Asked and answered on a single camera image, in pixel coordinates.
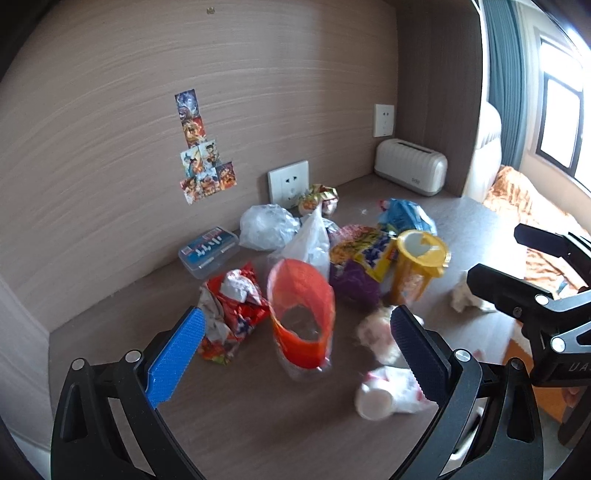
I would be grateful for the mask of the gold candy wrapper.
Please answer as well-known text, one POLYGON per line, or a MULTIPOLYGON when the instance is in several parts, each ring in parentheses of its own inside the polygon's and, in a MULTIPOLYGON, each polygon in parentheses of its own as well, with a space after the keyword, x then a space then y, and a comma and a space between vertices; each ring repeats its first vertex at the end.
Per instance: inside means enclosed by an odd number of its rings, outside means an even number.
POLYGON ((331 218, 337 210, 338 203, 339 194, 334 187, 312 184, 298 199, 297 210, 301 216, 304 216, 311 214, 318 206, 321 206, 322 216, 331 218))

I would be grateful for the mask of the dark framed window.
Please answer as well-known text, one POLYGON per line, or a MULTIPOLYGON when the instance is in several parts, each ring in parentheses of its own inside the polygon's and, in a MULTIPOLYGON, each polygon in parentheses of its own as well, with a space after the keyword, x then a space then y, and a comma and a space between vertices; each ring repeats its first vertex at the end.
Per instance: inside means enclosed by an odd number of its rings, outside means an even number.
POLYGON ((541 37, 541 116, 536 153, 590 189, 589 52, 541 37))

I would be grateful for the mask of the clear blue label box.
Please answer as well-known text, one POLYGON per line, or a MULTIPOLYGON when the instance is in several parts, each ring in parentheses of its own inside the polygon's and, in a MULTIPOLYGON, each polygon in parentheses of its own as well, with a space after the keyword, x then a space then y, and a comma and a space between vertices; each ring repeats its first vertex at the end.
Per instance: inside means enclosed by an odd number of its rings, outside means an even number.
POLYGON ((178 257, 194 278, 205 280, 238 250, 238 236, 216 226, 181 247, 178 257))

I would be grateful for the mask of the orange clear plastic cup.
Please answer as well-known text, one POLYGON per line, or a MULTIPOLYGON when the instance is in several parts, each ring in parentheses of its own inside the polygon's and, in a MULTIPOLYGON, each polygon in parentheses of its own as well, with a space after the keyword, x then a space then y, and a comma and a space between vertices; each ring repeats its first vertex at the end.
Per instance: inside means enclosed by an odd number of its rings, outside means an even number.
POLYGON ((335 293, 325 277, 304 261, 280 260, 266 285, 273 339, 287 375, 303 381, 331 368, 335 293))

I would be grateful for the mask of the clear crumpled plastic bag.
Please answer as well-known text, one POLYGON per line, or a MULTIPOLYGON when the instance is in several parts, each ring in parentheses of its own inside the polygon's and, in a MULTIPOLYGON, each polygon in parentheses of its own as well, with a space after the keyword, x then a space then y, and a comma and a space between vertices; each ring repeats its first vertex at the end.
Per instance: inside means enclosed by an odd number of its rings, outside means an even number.
POLYGON ((301 223, 280 205, 254 205, 239 220, 239 246, 256 251, 280 250, 300 228, 301 223))

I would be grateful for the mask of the pink white crumpled wrapper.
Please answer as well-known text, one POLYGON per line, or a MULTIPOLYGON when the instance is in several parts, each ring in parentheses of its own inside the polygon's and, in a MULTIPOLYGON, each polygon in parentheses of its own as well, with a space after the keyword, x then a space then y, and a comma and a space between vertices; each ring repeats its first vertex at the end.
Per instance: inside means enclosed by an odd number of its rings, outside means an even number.
POLYGON ((397 308, 397 305, 377 307, 356 328, 360 344, 372 351, 376 360, 386 366, 395 365, 402 354, 391 331, 392 313, 397 308))

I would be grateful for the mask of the teal curtain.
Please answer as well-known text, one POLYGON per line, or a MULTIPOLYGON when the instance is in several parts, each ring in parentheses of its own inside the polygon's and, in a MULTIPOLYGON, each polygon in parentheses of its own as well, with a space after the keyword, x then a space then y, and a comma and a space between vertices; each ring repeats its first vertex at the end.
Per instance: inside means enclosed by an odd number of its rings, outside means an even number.
POLYGON ((504 166, 519 170, 527 127, 526 62, 513 1, 482 2, 489 48, 489 102, 502 124, 504 166))

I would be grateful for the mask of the white wall socket lower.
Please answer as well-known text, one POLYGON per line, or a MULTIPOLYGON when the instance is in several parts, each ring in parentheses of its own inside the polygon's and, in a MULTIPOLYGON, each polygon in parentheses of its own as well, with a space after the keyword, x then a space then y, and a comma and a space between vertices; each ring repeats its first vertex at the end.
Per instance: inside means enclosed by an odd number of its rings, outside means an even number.
POLYGON ((267 174, 267 185, 269 185, 270 203, 286 209, 296 207, 297 202, 310 186, 308 160, 270 170, 267 174))

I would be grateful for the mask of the cartoon stickers on wall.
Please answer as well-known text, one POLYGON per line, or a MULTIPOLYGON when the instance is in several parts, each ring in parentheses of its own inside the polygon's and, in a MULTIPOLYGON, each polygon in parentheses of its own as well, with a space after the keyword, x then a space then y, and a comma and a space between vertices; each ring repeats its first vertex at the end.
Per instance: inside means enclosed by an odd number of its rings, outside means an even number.
POLYGON ((224 162, 217 142, 209 139, 202 119, 197 92, 174 95, 177 115, 187 148, 179 154, 184 177, 180 189, 188 205, 238 185, 235 167, 224 162))

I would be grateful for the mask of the yellow lidded cup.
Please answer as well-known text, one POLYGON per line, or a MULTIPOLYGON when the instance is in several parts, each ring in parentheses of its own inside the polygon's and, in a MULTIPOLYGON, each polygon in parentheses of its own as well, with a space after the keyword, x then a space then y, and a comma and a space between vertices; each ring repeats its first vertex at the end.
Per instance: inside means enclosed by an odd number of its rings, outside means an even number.
POLYGON ((396 246, 398 256, 390 300, 396 305, 410 306, 434 279, 444 276, 452 254, 441 238, 420 230, 401 233, 396 246))

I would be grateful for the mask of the white tissue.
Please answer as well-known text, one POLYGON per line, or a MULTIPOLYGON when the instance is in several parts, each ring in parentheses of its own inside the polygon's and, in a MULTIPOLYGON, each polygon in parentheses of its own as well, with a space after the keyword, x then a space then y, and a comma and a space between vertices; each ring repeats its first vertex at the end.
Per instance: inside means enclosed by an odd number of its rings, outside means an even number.
POLYGON ((462 313, 467 308, 478 308, 484 313, 496 311, 496 307, 485 300, 475 296, 467 283, 468 272, 463 271, 456 286, 451 294, 451 307, 458 313, 462 313))

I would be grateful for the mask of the white paper cup wrapper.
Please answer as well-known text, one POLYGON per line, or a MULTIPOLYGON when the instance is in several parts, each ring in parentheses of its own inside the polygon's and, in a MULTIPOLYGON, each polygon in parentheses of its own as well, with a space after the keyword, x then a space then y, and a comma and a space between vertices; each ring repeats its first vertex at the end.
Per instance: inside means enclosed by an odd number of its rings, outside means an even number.
POLYGON ((381 421, 394 414, 415 414, 435 407, 410 369, 384 366, 370 371, 356 390, 356 412, 381 421))

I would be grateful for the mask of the purple yellow snack bag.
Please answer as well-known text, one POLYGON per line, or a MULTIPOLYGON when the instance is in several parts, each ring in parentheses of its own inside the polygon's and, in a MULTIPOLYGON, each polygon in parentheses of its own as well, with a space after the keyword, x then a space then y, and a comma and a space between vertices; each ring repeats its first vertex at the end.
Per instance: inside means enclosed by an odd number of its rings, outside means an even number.
POLYGON ((329 283, 335 295, 362 307, 376 307, 393 262, 396 239, 393 232, 354 224, 332 232, 329 283))

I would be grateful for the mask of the blue snack bag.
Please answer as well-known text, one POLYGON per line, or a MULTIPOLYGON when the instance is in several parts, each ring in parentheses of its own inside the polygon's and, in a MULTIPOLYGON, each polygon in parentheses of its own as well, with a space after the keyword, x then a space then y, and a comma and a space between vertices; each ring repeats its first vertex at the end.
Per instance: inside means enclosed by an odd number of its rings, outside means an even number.
POLYGON ((413 201, 390 198, 381 200, 380 208, 378 227, 383 231, 400 235, 408 230, 418 230, 438 235, 434 220, 413 201))

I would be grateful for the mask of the red white snack wrapper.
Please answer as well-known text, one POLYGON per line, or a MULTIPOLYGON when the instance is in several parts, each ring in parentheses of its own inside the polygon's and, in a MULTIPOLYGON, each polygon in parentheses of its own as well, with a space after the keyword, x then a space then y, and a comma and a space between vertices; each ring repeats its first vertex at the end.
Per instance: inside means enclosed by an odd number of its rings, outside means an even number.
POLYGON ((197 307, 204 313, 205 335, 198 353, 207 361, 228 364, 256 326, 270 317, 252 263, 208 279, 197 307))

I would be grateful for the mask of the white plastic bag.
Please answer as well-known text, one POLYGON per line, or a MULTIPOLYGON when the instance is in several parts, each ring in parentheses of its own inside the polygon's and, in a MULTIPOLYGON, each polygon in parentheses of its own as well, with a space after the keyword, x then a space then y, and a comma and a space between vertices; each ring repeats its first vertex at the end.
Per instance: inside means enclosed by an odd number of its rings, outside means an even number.
POLYGON ((315 208, 305 218, 301 229, 283 249, 270 254, 270 268, 283 259, 294 259, 307 263, 317 269, 325 280, 329 279, 329 270, 331 269, 329 265, 331 264, 329 261, 329 234, 325 229, 321 206, 315 208))

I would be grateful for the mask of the white wall socket upper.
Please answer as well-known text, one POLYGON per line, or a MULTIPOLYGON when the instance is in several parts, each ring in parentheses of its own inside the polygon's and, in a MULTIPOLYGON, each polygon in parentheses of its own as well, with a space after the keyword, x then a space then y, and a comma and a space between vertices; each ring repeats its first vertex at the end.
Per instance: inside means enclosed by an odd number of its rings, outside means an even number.
POLYGON ((394 135, 394 105, 374 105, 374 138, 391 137, 394 135))

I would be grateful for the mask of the white wall socket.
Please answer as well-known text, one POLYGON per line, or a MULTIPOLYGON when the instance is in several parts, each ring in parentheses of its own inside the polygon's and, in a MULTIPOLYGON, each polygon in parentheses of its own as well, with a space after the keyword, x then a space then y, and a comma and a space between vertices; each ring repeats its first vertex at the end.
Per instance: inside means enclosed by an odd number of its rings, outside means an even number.
POLYGON ((374 138, 391 137, 394 135, 394 105, 374 105, 374 138))
POLYGON ((267 174, 267 185, 269 185, 270 203, 286 209, 296 207, 297 202, 310 186, 308 160, 270 170, 267 174))

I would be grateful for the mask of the cream padded headboard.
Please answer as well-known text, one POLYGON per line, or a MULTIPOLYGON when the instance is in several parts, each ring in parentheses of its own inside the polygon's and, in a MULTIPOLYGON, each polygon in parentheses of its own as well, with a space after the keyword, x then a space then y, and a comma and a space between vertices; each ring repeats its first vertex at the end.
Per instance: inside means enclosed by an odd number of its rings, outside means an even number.
POLYGON ((479 126, 464 195, 483 203, 502 162, 502 122, 497 109, 488 101, 481 105, 479 126))

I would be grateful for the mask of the orange bed cover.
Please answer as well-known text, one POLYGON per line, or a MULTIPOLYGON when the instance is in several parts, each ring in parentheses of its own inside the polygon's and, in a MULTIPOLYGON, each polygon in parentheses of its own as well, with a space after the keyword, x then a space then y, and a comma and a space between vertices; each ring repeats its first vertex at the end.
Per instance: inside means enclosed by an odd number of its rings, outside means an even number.
POLYGON ((524 174, 509 166, 501 167, 483 205, 497 213, 509 235, 511 250, 502 271, 551 292, 556 299, 574 296, 585 285, 565 260, 516 242, 514 229, 519 224, 590 237, 571 214, 546 199, 524 174))

